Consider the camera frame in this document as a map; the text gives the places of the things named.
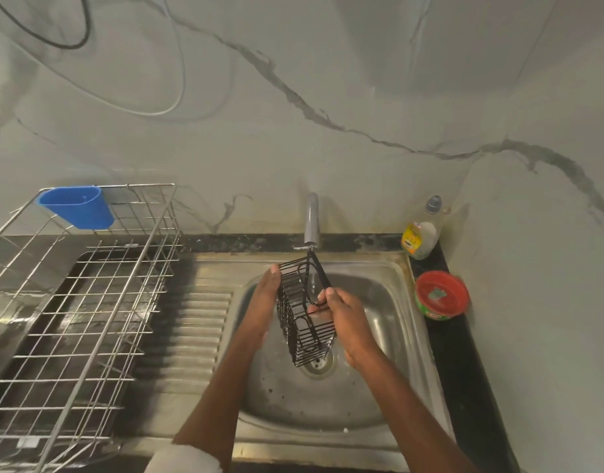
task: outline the wire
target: wire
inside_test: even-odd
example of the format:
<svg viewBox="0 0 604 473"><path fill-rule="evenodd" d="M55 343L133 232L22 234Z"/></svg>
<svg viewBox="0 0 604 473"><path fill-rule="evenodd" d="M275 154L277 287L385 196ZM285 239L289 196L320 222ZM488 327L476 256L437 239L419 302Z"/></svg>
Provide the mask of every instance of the wire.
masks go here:
<svg viewBox="0 0 604 473"><path fill-rule="evenodd" d="M44 38L39 33L34 32L30 28L27 28L25 25L23 25L22 22L20 22L20 20L15 18L14 15L10 11L8 11L4 7L4 5L2 5L2 3L0 3L0 10L2 10L2 12L13 23L15 23L18 28L22 29L25 33L28 33L33 38L36 38L39 41L42 41L43 43L50 45L51 47L59 48L60 50L78 50L79 48L82 48L87 44L87 41L89 40L89 35L92 31L92 22L91 22L91 18L89 16L88 0L81 0L81 6L83 7L83 16L85 17L85 33L83 34L83 37L81 38L81 40L78 43L75 43L73 45L64 45L62 43L57 43L56 41L51 41L47 38Z"/></svg>
<svg viewBox="0 0 604 473"><path fill-rule="evenodd" d="M15 47L17 47L19 50L21 50L23 53L25 53L28 57L30 57L31 60L33 60L36 63L38 63L39 65L43 66L48 71L51 71L51 73L53 73L57 77L61 78L61 80L70 84L70 86L72 86L74 89L76 89L79 93L85 94L86 96L89 96L93 100L96 100L107 106L117 109L118 111L123 111L124 113L130 113L130 114L134 114L134 115L138 115L138 116L160 116L160 115L168 114L171 111L173 111L177 106L180 105L181 101L183 100L184 93L186 92L186 62L184 61L184 54L183 54L183 50L181 49L179 33L178 33L177 27L175 26L175 23L173 21L173 17L171 15L171 10L168 7L168 1L167 0L161 0L161 1L162 1L162 10L164 12L164 15L166 16L166 19L168 20L168 23L170 23L171 30L173 32L173 38L175 40L177 56L179 59L180 71L181 71L180 92L177 96L177 99L174 101L174 103L171 104L171 106L169 108L166 108L164 110L159 110L159 111L133 110L131 108L125 108L124 106L120 106L119 104L111 102L106 98L102 98L101 96L99 96L97 94L93 94L91 91L87 90L86 88L82 87L78 83L72 81L71 79L69 79L69 78L65 77L63 74L61 74L60 72L58 72L58 71L54 70L53 68L51 68L50 66L48 66L46 63L41 61L37 56L30 53L25 47L23 47L21 44L19 44L16 40L14 40L12 38L9 38L9 40L11 41L11 43L13 43L13 45Z"/></svg>

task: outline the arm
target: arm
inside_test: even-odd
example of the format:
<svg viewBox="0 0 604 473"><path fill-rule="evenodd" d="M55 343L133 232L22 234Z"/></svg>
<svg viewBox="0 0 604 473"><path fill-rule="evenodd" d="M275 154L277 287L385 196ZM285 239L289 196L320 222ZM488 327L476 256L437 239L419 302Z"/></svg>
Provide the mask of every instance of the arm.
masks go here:
<svg viewBox="0 0 604 473"><path fill-rule="evenodd" d="M327 289L324 298L347 360L368 384L410 471L479 473L379 348L361 302L341 289Z"/></svg>
<svg viewBox="0 0 604 473"><path fill-rule="evenodd" d="M173 438L211 454L227 471L232 461L236 422L254 354L260 349L274 314L280 270L273 265L260 280L225 357L201 400Z"/></svg>

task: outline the sleeve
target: sleeve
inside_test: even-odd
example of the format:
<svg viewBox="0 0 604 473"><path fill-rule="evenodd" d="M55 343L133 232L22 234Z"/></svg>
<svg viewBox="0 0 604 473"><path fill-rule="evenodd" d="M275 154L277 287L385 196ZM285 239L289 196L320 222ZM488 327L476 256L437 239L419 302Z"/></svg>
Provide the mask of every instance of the sleeve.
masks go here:
<svg viewBox="0 0 604 473"><path fill-rule="evenodd" d="M153 455L144 473L222 473L219 460L193 446L168 445Z"/></svg>

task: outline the sink drain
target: sink drain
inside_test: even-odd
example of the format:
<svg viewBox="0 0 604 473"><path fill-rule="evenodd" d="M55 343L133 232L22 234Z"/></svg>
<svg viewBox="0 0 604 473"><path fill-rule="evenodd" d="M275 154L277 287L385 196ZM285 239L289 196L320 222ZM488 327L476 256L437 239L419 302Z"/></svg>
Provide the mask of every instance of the sink drain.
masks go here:
<svg viewBox="0 0 604 473"><path fill-rule="evenodd" d="M333 373L334 366L337 366L337 363L334 361L333 352L329 352L326 357L315 359L300 368L306 376L314 380L322 380Z"/></svg>

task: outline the hand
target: hand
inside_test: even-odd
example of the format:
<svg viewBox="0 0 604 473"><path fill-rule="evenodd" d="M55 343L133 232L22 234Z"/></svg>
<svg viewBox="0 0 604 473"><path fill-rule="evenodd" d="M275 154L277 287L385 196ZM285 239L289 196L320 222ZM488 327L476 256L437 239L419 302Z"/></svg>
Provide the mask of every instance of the hand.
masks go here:
<svg viewBox="0 0 604 473"><path fill-rule="evenodd" d="M322 311L320 315L332 317L337 330L337 336L344 345L345 357L348 363L357 368L361 359L371 354L381 352L363 310L361 301L343 289L329 287L320 292L317 300L328 302L330 310ZM318 311L315 305L309 307L308 313Z"/></svg>
<svg viewBox="0 0 604 473"><path fill-rule="evenodd" d="M243 322L239 327L240 332L256 342L257 349L265 341L269 325L274 317L275 296L278 287L280 287L280 268L274 264L263 274L256 286Z"/></svg>

